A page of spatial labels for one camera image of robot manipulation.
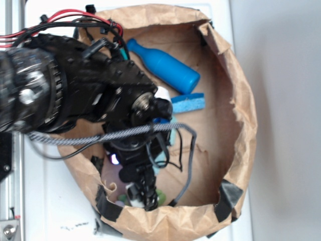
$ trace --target blue bottle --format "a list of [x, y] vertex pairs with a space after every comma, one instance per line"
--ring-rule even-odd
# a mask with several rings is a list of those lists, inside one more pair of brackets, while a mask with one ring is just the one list
[[127, 47], [142, 59], [151, 73], [181, 94], [190, 94], [200, 80], [198, 72], [162, 50], [144, 48], [135, 39], [130, 39]]

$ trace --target purple light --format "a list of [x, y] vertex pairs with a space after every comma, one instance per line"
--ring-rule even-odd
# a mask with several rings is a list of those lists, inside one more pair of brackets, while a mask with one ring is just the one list
[[116, 154], [111, 154], [111, 155], [110, 155], [110, 161], [111, 161], [112, 164], [114, 164], [114, 165], [118, 165], [118, 164], [119, 164], [119, 161], [118, 161], [117, 158], [116, 158]]

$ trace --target crumpled paper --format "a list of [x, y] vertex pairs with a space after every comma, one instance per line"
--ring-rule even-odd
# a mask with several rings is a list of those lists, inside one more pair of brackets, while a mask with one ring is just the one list
[[[190, 187], [176, 207], [166, 206], [182, 189], [187, 178], [187, 157], [190, 137], [183, 133], [183, 173], [172, 166], [162, 169], [157, 176], [157, 188], [167, 195], [164, 206], [146, 212], [126, 206], [116, 221], [101, 220], [114, 227], [123, 237], [134, 240], [194, 240], [214, 233], [241, 214], [245, 192], [253, 166], [257, 118], [251, 88], [234, 53], [200, 11], [167, 5], [142, 5], [96, 13], [113, 19], [124, 28], [124, 39], [135, 38], [148, 48], [162, 49], [201, 74], [194, 92], [202, 92], [206, 108], [178, 114], [178, 122], [187, 123], [198, 133], [193, 159]], [[99, 29], [88, 29], [95, 40], [105, 37]], [[80, 29], [79, 40], [90, 44]], [[178, 93], [149, 73], [140, 59], [131, 53], [131, 59], [157, 85], [166, 87], [171, 97]], [[102, 134], [102, 123], [79, 120], [77, 127], [63, 137], [85, 137]], [[172, 160], [178, 159], [178, 144], [170, 148]], [[61, 155], [79, 147], [59, 147]], [[100, 176], [90, 162], [95, 155], [105, 158]], [[102, 145], [94, 145], [65, 161], [92, 206], [96, 208], [98, 186], [103, 186], [106, 198], [115, 201], [124, 193], [119, 181], [120, 167], [109, 165]], [[226, 219], [219, 222], [216, 210], [220, 202], [220, 185], [226, 180], [243, 190]]]

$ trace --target green object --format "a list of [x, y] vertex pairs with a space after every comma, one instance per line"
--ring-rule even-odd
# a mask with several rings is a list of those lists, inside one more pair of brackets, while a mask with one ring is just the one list
[[120, 194], [120, 195], [117, 197], [117, 200], [118, 200], [118, 201], [125, 202], [125, 201], [127, 200], [126, 194]]
[[158, 206], [162, 206], [165, 200], [166, 200], [165, 194], [161, 193], [160, 195], [158, 195]]
[[156, 193], [157, 193], [157, 196], [159, 196], [161, 193], [163, 193], [163, 191], [161, 191], [160, 189], [156, 189]]
[[159, 206], [163, 205], [163, 203], [165, 202], [166, 195], [160, 189], [156, 189], [156, 193], [158, 196], [158, 207], [159, 207]]

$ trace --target blue sponge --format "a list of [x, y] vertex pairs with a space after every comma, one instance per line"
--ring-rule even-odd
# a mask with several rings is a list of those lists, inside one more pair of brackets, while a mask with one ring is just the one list
[[174, 114], [205, 108], [203, 93], [179, 95], [172, 98], [172, 103]]

